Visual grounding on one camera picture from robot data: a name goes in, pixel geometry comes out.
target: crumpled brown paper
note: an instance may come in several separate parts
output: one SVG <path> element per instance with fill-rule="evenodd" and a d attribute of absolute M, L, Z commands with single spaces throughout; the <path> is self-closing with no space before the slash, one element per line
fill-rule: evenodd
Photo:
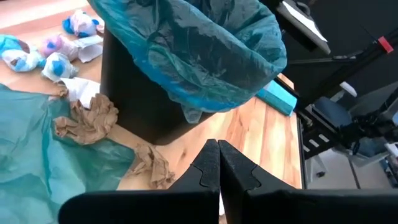
<path fill-rule="evenodd" d="M 58 93 L 57 93 L 57 96 L 59 96 L 59 97 L 66 97 L 66 96 L 68 96 L 69 90 L 68 90 L 68 88 L 67 88 L 64 84 L 57 83 L 57 86 L 59 87 L 59 91 L 58 91 Z"/>
<path fill-rule="evenodd" d="M 141 162 L 133 170 L 133 174 L 151 170 L 149 187 L 166 189 L 174 180 L 174 173 L 169 171 L 169 162 L 151 146 L 137 145 L 135 152 Z"/>
<path fill-rule="evenodd" d="M 83 107 L 79 100 L 70 103 L 71 119 L 55 118 L 55 133 L 60 137 L 72 138 L 79 144 L 93 144 L 105 138 L 118 120 L 118 109 L 100 93 L 92 97 L 90 109 Z"/>

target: red part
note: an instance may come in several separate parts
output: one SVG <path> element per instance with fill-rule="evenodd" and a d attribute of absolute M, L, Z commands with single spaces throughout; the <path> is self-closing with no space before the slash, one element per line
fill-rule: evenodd
<path fill-rule="evenodd" d="M 385 37 L 380 37 L 378 41 L 381 44 L 381 46 L 384 48 L 384 50 L 386 50 L 387 54 L 394 51 L 394 48 L 390 45 L 390 43 L 386 40 Z"/>

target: wooden surface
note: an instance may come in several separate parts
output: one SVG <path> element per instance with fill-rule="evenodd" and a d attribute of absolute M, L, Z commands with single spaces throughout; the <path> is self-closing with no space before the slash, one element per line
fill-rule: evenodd
<path fill-rule="evenodd" d="M 74 1 L 79 2 L 78 7 L 70 6 L 69 3 L 72 1 L 69 0 L 35 1 L 37 4 L 42 4 L 42 7 L 46 4 L 51 7 L 54 2 L 57 2 L 57 9 L 65 6 L 62 7 L 63 11 L 57 11 L 57 13 L 41 17 L 27 13 L 29 12 L 28 7 L 33 7 L 31 3 L 28 4 L 31 1 L 12 0 L 0 2 L 0 8 L 2 9 L 0 21 L 3 22 L 0 23 L 0 34 L 16 35 L 30 44 L 40 45 L 46 37 L 63 32 L 61 22 L 74 9 L 82 8 L 88 14 L 94 15 L 87 3 Z M 25 2 L 26 4 L 20 4 L 19 7 L 15 7 L 15 5 L 11 4 L 12 2 Z M 4 23 L 4 20 L 10 15 L 12 10 L 21 10 L 25 13 L 19 14 L 21 15 L 19 17 L 12 17 L 15 21 L 9 21 L 11 25 L 8 26 L 7 23 Z M 79 77 L 96 82 L 100 81 L 101 57 L 90 63 L 75 62 L 74 64 L 80 68 Z M 282 78 L 292 85 L 285 77 L 282 76 Z M 6 67 L 4 62 L 0 62 L 0 83 L 14 90 L 48 94 L 58 91 L 51 81 L 40 76 L 40 70 L 28 73 L 14 73 Z M 148 144 L 120 126 L 114 127 L 109 137 L 132 149 L 136 148 L 137 145 L 145 146 Z M 295 114 L 292 117 L 283 116 L 261 100 L 253 98 L 235 110 L 215 114 L 169 145 L 154 147 L 169 161 L 170 169 L 176 173 L 176 177 L 180 177 L 209 138 L 229 141 L 248 158 L 271 174 L 296 188 L 302 187 Z M 148 173 L 132 175 L 131 172 L 128 172 L 121 181 L 119 189 L 148 189 L 148 181 Z"/>

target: black trash can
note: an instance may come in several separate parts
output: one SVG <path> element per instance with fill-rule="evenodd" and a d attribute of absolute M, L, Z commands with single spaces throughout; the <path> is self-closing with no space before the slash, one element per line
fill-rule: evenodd
<path fill-rule="evenodd" d="M 119 109 L 120 126 L 152 144 L 164 145 L 197 125 L 187 123 L 181 105 L 140 71 L 125 46 L 107 29 L 103 45 L 101 93 Z M 211 115 L 203 113 L 200 122 Z"/>

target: teal plastic bag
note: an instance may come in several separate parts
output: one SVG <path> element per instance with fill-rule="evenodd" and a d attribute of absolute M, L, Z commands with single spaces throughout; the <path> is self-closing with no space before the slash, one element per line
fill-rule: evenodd
<path fill-rule="evenodd" d="M 134 151 L 109 139 L 81 146 L 54 134 L 69 102 L 0 85 L 0 223 L 56 223 L 73 196 L 116 190 Z"/>
<path fill-rule="evenodd" d="M 247 102 L 286 67 L 278 22 L 258 0 L 88 2 L 189 123 Z"/>

